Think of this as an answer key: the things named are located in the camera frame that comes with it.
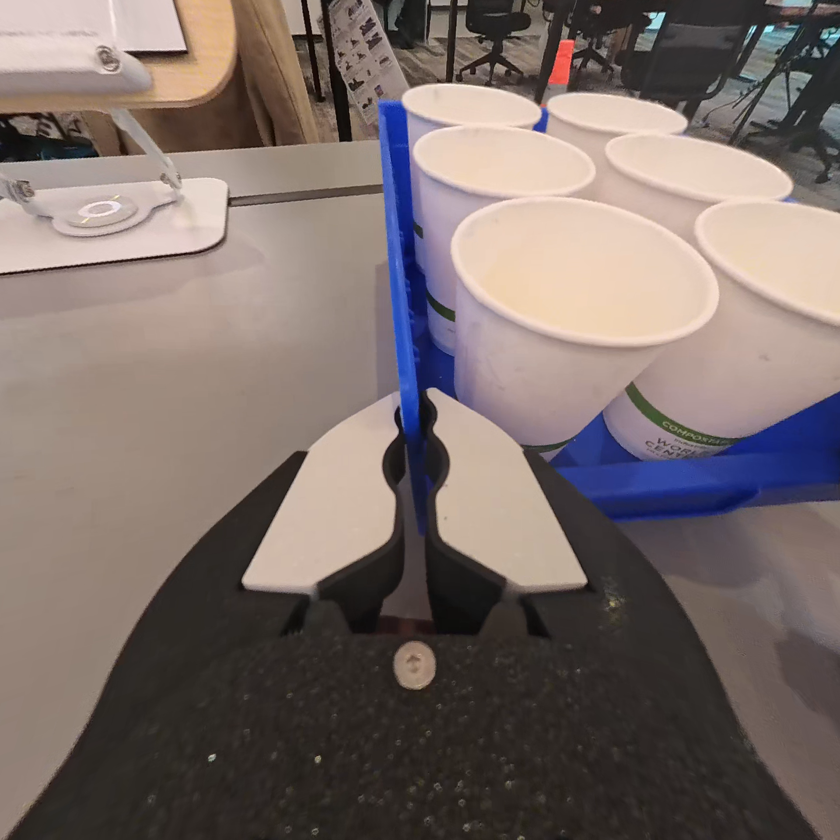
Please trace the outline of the tan cardboard box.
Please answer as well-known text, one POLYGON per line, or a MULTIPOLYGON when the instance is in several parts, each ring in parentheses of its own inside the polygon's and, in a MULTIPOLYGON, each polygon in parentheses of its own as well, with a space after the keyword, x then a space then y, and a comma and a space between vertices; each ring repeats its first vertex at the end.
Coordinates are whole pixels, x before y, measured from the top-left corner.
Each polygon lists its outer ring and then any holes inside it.
POLYGON ((233 1, 238 58, 265 146, 318 144, 319 130, 281 1, 233 1))

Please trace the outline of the printed poster sign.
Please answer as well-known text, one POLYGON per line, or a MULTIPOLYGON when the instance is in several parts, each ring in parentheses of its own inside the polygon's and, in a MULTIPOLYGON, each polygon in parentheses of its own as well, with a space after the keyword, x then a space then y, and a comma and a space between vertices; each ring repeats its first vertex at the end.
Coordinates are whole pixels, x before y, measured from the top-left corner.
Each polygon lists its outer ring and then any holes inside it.
POLYGON ((349 102, 367 127, 379 122, 382 101, 400 101, 408 83, 384 18, 372 1, 327 2, 332 57, 349 102))

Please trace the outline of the printed instruction sheet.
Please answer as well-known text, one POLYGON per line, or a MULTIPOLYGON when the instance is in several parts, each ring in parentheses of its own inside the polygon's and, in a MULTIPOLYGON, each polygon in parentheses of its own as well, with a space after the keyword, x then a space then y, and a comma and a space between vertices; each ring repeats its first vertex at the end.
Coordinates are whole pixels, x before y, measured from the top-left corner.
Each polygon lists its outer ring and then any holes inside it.
POLYGON ((2 1, 3 35, 81 37, 134 56, 188 52, 174 1, 2 1))

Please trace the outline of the orange traffic cone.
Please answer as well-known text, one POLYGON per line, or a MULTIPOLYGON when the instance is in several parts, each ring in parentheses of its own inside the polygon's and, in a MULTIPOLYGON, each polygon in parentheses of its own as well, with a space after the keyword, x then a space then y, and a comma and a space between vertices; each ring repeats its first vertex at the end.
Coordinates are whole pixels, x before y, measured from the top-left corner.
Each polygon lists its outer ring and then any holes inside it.
POLYGON ((550 95, 560 95, 566 91, 571 80, 572 61, 574 56, 574 40, 562 39, 549 75, 548 90, 550 95))

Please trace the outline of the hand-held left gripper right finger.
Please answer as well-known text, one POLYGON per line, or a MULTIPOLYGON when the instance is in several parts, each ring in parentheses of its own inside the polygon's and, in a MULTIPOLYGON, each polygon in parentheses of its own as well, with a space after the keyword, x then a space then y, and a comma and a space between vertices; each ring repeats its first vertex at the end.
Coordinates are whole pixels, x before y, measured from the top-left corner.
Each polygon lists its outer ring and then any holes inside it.
POLYGON ((425 560, 440 634, 477 635, 501 603, 588 580, 523 448, 438 388, 421 397, 425 560))

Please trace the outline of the instruction sheet on stand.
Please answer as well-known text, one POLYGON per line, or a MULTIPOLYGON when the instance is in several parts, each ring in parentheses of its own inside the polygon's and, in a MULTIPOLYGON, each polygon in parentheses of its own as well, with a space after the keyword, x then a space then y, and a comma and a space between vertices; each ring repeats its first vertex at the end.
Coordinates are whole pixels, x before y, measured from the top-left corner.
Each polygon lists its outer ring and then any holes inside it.
MULTIPOLYGON (((144 94, 152 76, 141 62, 95 31, 2 30, 2 93, 92 96, 144 94)), ((3 276, 200 253, 227 229, 228 185, 183 180, 126 108, 114 122, 160 169, 155 181, 36 191, 2 174, 3 276)))

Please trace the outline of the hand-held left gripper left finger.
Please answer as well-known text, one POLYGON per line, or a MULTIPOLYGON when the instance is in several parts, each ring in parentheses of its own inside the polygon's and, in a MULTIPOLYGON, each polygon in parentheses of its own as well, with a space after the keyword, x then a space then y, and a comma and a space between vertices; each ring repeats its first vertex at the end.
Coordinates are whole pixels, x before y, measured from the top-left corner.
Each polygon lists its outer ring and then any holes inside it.
POLYGON ((375 624, 404 573, 400 396, 343 420, 305 453, 241 579, 247 592, 335 603, 375 624))

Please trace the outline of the black office chair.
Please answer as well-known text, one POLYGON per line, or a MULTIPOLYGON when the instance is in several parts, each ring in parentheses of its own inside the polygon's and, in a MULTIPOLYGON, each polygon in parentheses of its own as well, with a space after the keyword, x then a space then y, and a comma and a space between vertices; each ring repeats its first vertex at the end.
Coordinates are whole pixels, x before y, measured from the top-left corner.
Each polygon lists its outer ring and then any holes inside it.
POLYGON ((705 26, 663 21, 649 50, 635 35, 620 53, 622 86, 642 100, 682 106, 688 122, 717 96, 739 57, 749 25, 705 26))
POLYGON ((465 26, 478 41, 490 43, 490 51, 463 66, 455 74, 455 81, 462 82, 466 73, 476 74, 479 67, 488 66, 488 87, 492 81, 497 66, 505 69, 505 77, 512 74, 518 76, 518 82, 524 79, 524 72, 504 57, 505 40, 513 35, 526 32, 531 26, 531 17, 522 10, 515 8, 513 1, 468 1, 466 4, 465 26))

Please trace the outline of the wooden document board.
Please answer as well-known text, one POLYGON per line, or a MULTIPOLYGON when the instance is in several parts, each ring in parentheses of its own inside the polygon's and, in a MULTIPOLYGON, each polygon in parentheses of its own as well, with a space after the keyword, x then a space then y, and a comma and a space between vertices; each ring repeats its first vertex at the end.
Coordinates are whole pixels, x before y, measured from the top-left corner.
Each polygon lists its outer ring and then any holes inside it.
POLYGON ((188 52, 134 56, 81 37, 3 35, 2 113, 168 109, 208 101, 236 61, 231 2, 175 2, 188 52))

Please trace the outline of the blue plastic bin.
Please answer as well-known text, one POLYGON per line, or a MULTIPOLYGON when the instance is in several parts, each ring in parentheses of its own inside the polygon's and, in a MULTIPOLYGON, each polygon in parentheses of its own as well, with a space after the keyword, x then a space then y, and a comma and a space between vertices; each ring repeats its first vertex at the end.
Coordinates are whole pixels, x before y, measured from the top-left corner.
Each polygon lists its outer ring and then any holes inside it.
MULTIPOLYGON (((432 344, 426 282, 415 262, 406 111, 379 105, 388 270, 401 405, 415 509, 425 523, 429 485, 420 393, 455 394, 454 359, 432 344)), ((839 395, 786 418, 722 455, 643 462, 609 435, 600 416, 553 458, 551 466, 609 518, 705 517, 741 508, 838 499, 839 395)))

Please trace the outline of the set of white paper cups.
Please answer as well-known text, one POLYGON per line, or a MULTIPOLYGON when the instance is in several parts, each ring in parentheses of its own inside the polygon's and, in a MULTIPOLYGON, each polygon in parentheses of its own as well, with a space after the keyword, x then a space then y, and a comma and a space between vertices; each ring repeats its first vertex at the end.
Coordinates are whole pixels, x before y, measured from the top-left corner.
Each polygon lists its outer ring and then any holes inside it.
POLYGON ((548 128, 410 141, 428 329, 455 396, 551 459, 602 415, 642 460, 708 458, 838 394, 838 211, 780 168, 655 126, 629 98, 549 100, 548 128))

